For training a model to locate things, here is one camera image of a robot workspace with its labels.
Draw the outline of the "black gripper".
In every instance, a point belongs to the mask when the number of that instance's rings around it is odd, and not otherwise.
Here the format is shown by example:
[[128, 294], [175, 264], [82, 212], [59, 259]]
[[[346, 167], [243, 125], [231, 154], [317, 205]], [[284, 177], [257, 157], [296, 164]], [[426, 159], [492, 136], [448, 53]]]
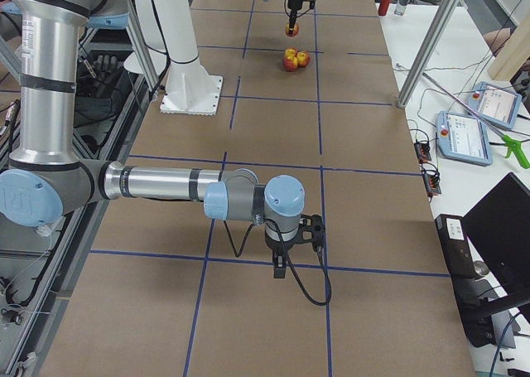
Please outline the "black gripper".
[[296, 16], [301, 10], [303, 0], [288, 0], [288, 9], [290, 12], [290, 29], [294, 29], [296, 25]]
[[272, 251], [273, 277], [284, 278], [286, 276], [287, 261], [284, 251], [290, 250], [295, 244], [303, 241], [301, 230], [290, 232], [276, 232], [271, 226], [265, 227], [265, 243]]

